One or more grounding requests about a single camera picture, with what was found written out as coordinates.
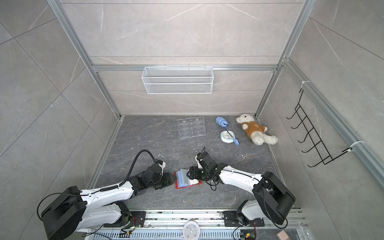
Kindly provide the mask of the red card holder wallet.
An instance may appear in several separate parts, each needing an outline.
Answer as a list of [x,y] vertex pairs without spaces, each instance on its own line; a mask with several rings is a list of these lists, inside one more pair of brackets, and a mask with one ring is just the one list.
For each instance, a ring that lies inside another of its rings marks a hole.
[[180,169],[177,172],[174,172],[174,176],[177,178],[175,182],[175,188],[176,189],[183,189],[183,188],[188,188],[192,186],[198,186],[202,185],[202,181],[198,180],[191,180],[187,177],[187,169]]

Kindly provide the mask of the blue credit card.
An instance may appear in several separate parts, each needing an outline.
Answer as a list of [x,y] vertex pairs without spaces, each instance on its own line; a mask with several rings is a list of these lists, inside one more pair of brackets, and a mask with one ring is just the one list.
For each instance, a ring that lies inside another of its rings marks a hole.
[[176,172],[178,188],[184,188],[190,185],[190,179],[187,177],[187,169],[180,169]]

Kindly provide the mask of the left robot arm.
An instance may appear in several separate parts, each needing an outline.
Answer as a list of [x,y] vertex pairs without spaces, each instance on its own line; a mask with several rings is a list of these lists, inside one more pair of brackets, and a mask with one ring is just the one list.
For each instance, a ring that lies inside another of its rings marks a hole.
[[72,186],[58,193],[57,198],[41,213],[49,240],[64,240],[72,233],[96,226],[122,227],[129,223],[130,210],[125,201],[145,193],[173,185],[177,178],[165,173],[162,165],[152,165],[136,176],[118,184],[91,190]]

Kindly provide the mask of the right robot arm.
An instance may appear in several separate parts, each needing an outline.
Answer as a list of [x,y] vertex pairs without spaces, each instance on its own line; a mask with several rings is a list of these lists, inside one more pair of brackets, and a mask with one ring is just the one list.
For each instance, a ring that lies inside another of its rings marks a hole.
[[296,198],[272,172],[251,174],[237,170],[227,164],[217,164],[208,154],[196,155],[197,166],[187,172],[190,180],[198,180],[216,187],[217,184],[231,185],[255,196],[244,201],[236,211],[236,219],[246,226],[255,219],[268,218],[278,228],[288,225],[287,216]]

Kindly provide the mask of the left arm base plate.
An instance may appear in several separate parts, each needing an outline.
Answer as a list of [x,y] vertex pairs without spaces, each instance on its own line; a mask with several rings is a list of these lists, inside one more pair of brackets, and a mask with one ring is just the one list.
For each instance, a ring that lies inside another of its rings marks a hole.
[[143,227],[146,219],[146,211],[133,211],[123,213],[114,223],[115,227]]

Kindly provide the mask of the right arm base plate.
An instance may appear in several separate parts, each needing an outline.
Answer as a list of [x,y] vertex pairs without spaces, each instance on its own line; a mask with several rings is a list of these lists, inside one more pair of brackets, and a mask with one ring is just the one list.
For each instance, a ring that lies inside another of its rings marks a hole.
[[256,226],[264,227],[265,222],[263,218],[254,219],[253,221],[247,219],[242,213],[236,211],[224,211],[222,218],[225,223],[225,227],[240,227],[240,226]]

